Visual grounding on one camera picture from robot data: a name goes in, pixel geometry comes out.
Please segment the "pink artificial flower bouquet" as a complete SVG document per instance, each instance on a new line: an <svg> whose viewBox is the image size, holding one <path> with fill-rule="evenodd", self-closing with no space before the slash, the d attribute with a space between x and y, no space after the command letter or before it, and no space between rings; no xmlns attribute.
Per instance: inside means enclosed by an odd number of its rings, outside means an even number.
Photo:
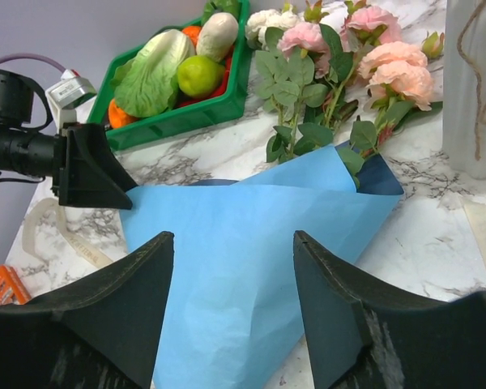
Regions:
<svg viewBox="0 0 486 389"><path fill-rule="evenodd" d="M442 33L413 45L402 38L398 19L366 1L348 1L340 28L324 23L321 2L286 31L270 27L264 46L251 44L261 83L258 96L278 121L266 146L266 161L283 163L331 144L350 122L349 140L338 153L357 177L365 163L411 116L440 108L433 99L428 64L445 44Z"/></svg>

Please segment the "blue wrapping paper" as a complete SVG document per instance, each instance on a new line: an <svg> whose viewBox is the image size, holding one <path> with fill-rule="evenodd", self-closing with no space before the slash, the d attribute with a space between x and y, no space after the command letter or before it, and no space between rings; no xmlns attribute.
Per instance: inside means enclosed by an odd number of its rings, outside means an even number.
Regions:
<svg viewBox="0 0 486 389"><path fill-rule="evenodd" d="M380 156L351 177L342 155L329 145L235 183L130 191L128 250L174 236L158 388L266 386L304 332L294 233L355 262L403 195Z"/></svg>

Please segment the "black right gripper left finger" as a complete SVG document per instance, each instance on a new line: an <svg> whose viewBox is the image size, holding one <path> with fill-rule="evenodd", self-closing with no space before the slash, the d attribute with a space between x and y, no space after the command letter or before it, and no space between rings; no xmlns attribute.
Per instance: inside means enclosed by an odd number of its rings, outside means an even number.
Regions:
<svg viewBox="0 0 486 389"><path fill-rule="evenodd" d="M0 388L149 388L173 239L159 233L80 280L0 306Z"/></svg>

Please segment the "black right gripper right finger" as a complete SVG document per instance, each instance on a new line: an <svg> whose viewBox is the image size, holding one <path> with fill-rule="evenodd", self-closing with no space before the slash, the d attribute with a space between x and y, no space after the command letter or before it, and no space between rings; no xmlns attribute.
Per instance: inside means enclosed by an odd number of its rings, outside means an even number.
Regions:
<svg viewBox="0 0 486 389"><path fill-rule="evenodd" d="M486 388L486 290L422 297L303 231L293 260L315 387Z"/></svg>

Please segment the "beige printed ribbon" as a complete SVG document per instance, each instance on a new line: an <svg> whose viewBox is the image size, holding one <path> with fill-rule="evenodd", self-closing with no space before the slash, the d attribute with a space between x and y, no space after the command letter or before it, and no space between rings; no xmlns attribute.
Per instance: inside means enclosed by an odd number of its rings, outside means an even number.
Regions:
<svg viewBox="0 0 486 389"><path fill-rule="evenodd" d="M50 198L42 199L38 202L24 218L21 238L24 252L36 259L42 260L42 257L36 252L36 226L48 212L51 212L56 216L57 231L63 236L78 256L85 259L97 269L101 269L113 263L113 260L110 257L95 248L93 244L67 229L64 207L60 206L56 199Z"/></svg>

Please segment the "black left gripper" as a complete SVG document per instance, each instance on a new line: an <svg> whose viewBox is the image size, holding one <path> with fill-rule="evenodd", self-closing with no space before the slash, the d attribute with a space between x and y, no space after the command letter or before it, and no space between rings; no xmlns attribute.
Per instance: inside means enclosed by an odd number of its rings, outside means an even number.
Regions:
<svg viewBox="0 0 486 389"><path fill-rule="evenodd" d="M127 192L137 183L112 153L103 126L71 123L64 135L43 134L52 121L38 82L0 70L0 183L51 177L61 206L130 210Z"/></svg>

